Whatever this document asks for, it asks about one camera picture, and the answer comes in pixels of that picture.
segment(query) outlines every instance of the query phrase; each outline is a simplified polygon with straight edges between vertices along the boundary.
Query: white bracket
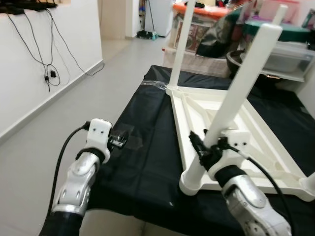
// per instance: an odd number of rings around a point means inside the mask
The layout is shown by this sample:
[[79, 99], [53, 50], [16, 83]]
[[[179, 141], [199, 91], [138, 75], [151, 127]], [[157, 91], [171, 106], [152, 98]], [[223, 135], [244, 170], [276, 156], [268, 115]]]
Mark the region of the white bracket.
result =
[[110, 158], [110, 151], [107, 148], [109, 139], [109, 132], [112, 124], [102, 119], [92, 119], [88, 131], [87, 144], [84, 148], [97, 148], [105, 155], [103, 163], [108, 162]]
[[[244, 153], [247, 153], [248, 150], [247, 147], [249, 146], [251, 138], [251, 134], [249, 131], [225, 130], [221, 134], [222, 136], [227, 137], [230, 146], [235, 147]], [[229, 149], [224, 150], [220, 161], [214, 164], [208, 171], [210, 179], [215, 181], [216, 180], [215, 174], [226, 166], [236, 165], [240, 168], [243, 161], [244, 158], [240, 154]]]

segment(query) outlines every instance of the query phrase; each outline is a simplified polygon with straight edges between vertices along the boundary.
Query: power cable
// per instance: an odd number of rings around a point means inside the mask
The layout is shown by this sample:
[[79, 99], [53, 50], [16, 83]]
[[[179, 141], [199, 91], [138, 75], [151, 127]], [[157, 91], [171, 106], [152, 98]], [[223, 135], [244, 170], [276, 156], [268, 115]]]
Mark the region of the power cable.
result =
[[67, 84], [70, 82], [70, 80], [71, 80], [71, 74], [70, 74], [69, 68], [68, 68], [68, 66], [66, 65], [66, 63], [65, 63], [65, 61], [64, 61], [64, 59], [63, 59], [61, 53], [60, 53], [59, 50], [58, 50], [58, 47], [55, 45], [55, 40], [54, 40], [54, 38], [53, 38], [53, 43], [54, 43], [54, 47], [55, 47], [55, 49], [57, 50], [57, 52], [58, 52], [58, 54], [59, 54], [61, 60], [63, 61], [63, 65], [65, 66], [65, 68], [66, 68], [66, 70], [67, 70], [67, 73], [68, 73], [68, 75], [69, 75], [69, 78], [68, 78], [67, 82], [66, 82], [65, 84], [62, 84], [62, 83], [61, 83], [61, 85], [67, 85]]
[[57, 179], [58, 179], [58, 172], [59, 172], [59, 167], [61, 164], [61, 160], [63, 158], [63, 153], [65, 148], [67, 147], [70, 139], [73, 137], [73, 135], [75, 135], [78, 131], [80, 131], [81, 129], [84, 129], [84, 125], [75, 129], [69, 136], [68, 138], [65, 140], [63, 147], [61, 148], [58, 160], [57, 160], [57, 164], [56, 164], [56, 168], [55, 168], [55, 174], [54, 174], [54, 180], [53, 180], [53, 186], [52, 186], [52, 190], [51, 190], [51, 194], [50, 194], [50, 200], [49, 200], [49, 205], [48, 205], [48, 210], [47, 210], [47, 215], [46, 218], [48, 218], [48, 216], [51, 213], [52, 210], [52, 206], [53, 206], [53, 202], [54, 202], [54, 196], [55, 196], [55, 191], [56, 191], [56, 184], [57, 184]]
[[[59, 72], [58, 72], [58, 70], [56, 69], [56, 67], [52, 65], [52, 63], [53, 63], [53, 39], [51, 39], [51, 46], [50, 46], [51, 61], [50, 61], [49, 64], [45, 64], [44, 61], [43, 61], [42, 55], [41, 55], [41, 53], [40, 53], [40, 49], [39, 49], [39, 46], [38, 46], [38, 43], [37, 43], [37, 40], [36, 40], [36, 37], [35, 37], [35, 34], [34, 34], [33, 26], [32, 26], [32, 24], [31, 24], [31, 21], [30, 21], [30, 19], [28, 18], [28, 16], [24, 13], [24, 15], [25, 15], [25, 17], [26, 17], [26, 19], [27, 19], [27, 21], [28, 21], [28, 23], [29, 23], [29, 25], [30, 25], [31, 32], [32, 32], [32, 36], [33, 36], [34, 42], [35, 42], [35, 44], [36, 44], [36, 47], [37, 47], [37, 51], [38, 51], [40, 60], [38, 60], [38, 59], [33, 55], [33, 53], [31, 52], [30, 48], [28, 47], [26, 41], [24, 40], [24, 38], [22, 37], [21, 33], [19, 32], [19, 30], [18, 30], [16, 24], [14, 23], [14, 21], [12, 20], [12, 18], [10, 17], [10, 15], [9, 15], [9, 14], [7, 14], [7, 15], [8, 15], [9, 20], [12, 22], [13, 26], [15, 27], [15, 29], [16, 29], [16, 31], [17, 31], [19, 37], [21, 38], [21, 40], [23, 41], [24, 45], [26, 46], [26, 48], [27, 48], [28, 52], [30, 53], [31, 57], [32, 57], [36, 62], [38, 62], [38, 63], [40, 63], [40, 64], [43, 65], [43, 67], [44, 67], [44, 79], [45, 79], [45, 83], [47, 84], [48, 90], [49, 90], [49, 92], [50, 92], [50, 85], [52, 85], [52, 86], [58, 86], [58, 85], [61, 83], [61, 79], [60, 79], [60, 76], [59, 76]], [[53, 22], [51, 22], [51, 37], [53, 37]], [[53, 68], [55, 69], [57, 75], [58, 75], [58, 80], [59, 80], [59, 81], [58, 81], [57, 84], [53, 84], [53, 83], [50, 82], [50, 78], [49, 78], [49, 75], [48, 75], [48, 67], [49, 67], [49, 66], [53, 67]]]
[[287, 213], [287, 218], [288, 218], [288, 221], [289, 221], [289, 224], [291, 226], [291, 233], [292, 233], [292, 236], [295, 236], [296, 233], [295, 233], [295, 226], [294, 226], [294, 221], [293, 221], [293, 217], [292, 217], [292, 213], [289, 209], [289, 206], [285, 200], [285, 197], [284, 197], [284, 194], [283, 192], [281, 191], [281, 189], [278, 187], [277, 183], [274, 181], [274, 179], [271, 177], [271, 175], [261, 166], [258, 164], [258, 162], [256, 162], [255, 160], [253, 160], [251, 157], [247, 156], [245, 153], [243, 153], [242, 151], [238, 150], [237, 148], [235, 147], [232, 147], [229, 145], [228, 147], [229, 149], [237, 152], [238, 154], [240, 154], [243, 158], [245, 158], [246, 160], [249, 160], [250, 162], [252, 162], [266, 177], [267, 179], [269, 179], [269, 181], [271, 182], [271, 184], [273, 185], [273, 187], [275, 188], [276, 192], [278, 193], [278, 195], [280, 196], [280, 199], [283, 203], [283, 206], [284, 206], [284, 209]]
[[98, 73], [99, 71], [101, 71], [101, 70], [104, 68], [104, 66], [105, 66], [105, 64], [104, 64], [104, 63], [103, 63], [102, 68], [101, 68], [100, 70], [98, 70], [98, 71], [94, 72], [93, 74], [89, 74], [89, 73], [85, 72], [85, 71], [81, 68], [81, 66], [79, 65], [78, 61], [76, 60], [76, 58], [75, 58], [75, 57], [74, 57], [74, 55], [72, 54], [71, 50], [69, 49], [69, 47], [68, 47], [68, 45], [67, 45], [67, 43], [66, 43], [65, 39], [64, 39], [64, 38], [63, 38], [63, 36], [61, 35], [61, 33], [60, 33], [60, 31], [59, 31], [59, 29], [58, 29], [58, 27], [57, 27], [57, 25], [56, 25], [56, 22], [55, 22], [55, 20], [54, 20], [54, 18], [53, 18], [53, 16], [52, 16], [51, 11], [50, 11], [50, 10], [48, 10], [48, 9], [46, 9], [46, 11], [47, 11], [47, 13], [50, 15], [50, 17], [51, 17], [51, 19], [52, 19], [52, 21], [53, 21], [53, 23], [54, 23], [54, 25], [55, 25], [55, 27], [56, 27], [56, 30], [57, 30], [57, 32], [58, 32], [58, 34], [59, 34], [59, 36], [60, 36], [60, 37], [61, 37], [61, 39], [63, 40], [63, 42], [64, 42], [65, 46], [67, 47], [67, 49], [68, 49], [68, 51], [69, 51], [70, 55], [71, 55], [71, 56], [72, 56], [72, 58], [74, 59], [75, 63], [76, 63], [76, 64], [77, 64], [77, 66], [79, 67], [79, 69], [80, 69], [80, 70], [81, 70], [84, 74], [89, 75], [89, 76], [93, 76], [93, 75], [95, 75], [96, 73]]

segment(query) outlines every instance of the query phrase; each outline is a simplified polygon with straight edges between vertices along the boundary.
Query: table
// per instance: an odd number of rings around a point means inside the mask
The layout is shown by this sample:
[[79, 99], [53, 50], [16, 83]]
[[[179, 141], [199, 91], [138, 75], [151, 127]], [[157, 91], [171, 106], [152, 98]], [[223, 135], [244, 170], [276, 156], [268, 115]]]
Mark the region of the table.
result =
[[[172, 105], [161, 85], [171, 70], [152, 66], [121, 114], [113, 131], [128, 130], [130, 139], [102, 165], [92, 187], [89, 209], [102, 208], [191, 236], [244, 235], [219, 191], [201, 190], [188, 197], [178, 188], [183, 171]], [[230, 79], [181, 72], [179, 85], [228, 89]], [[315, 171], [315, 121], [292, 92], [253, 88], [248, 100], [273, 130], [301, 170]], [[284, 212], [277, 195], [267, 195]], [[297, 235], [314, 236], [315, 204], [286, 196]]]

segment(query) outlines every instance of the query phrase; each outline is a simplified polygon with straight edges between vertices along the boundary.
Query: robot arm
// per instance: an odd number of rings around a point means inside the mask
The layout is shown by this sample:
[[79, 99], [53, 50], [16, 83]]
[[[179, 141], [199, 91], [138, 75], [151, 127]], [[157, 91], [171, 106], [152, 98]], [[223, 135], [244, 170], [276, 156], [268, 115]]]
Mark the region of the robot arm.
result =
[[101, 163], [110, 158], [113, 147], [122, 148], [126, 137], [111, 136], [112, 124], [93, 119], [87, 143], [78, 153], [67, 172], [50, 216], [45, 220], [39, 236], [78, 236], [89, 202], [91, 186]]
[[[244, 158], [239, 153], [244, 155], [249, 134], [246, 131], [227, 130], [222, 136], [218, 144], [210, 149], [193, 132], [190, 140], [200, 164], [205, 167], [209, 177], [221, 186], [227, 207], [240, 223], [245, 235], [290, 236], [291, 227], [288, 222], [271, 207], [265, 194], [240, 169]], [[239, 148], [238, 153], [230, 150], [229, 143]]]

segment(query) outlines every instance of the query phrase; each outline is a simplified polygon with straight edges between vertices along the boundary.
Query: tile floor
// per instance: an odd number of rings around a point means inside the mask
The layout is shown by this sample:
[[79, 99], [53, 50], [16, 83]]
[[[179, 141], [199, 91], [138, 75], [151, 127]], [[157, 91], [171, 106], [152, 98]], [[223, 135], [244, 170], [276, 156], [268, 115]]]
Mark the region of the tile floor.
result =
[[102, 54], [104, 62], [108, 62], [116, 56], [121, 50], [130, 45], [131, 40], [102, 40]]
[[[165, 39], [134, 39], [106, 54], [105, 68], [57, 100], [0, 147], [0, 236], [38, 235], [46, 214], [57, 156], [66, 137], [84, 121], [104, 118], [115, 123], [143, 76], [153, 64], [162, 65]], [[75, 154], [85, 143], [78, 133], [69, 143], [57, 189]], [[179, 235], [169, 230], [112, 213], [88, 212], [81, 236]]]

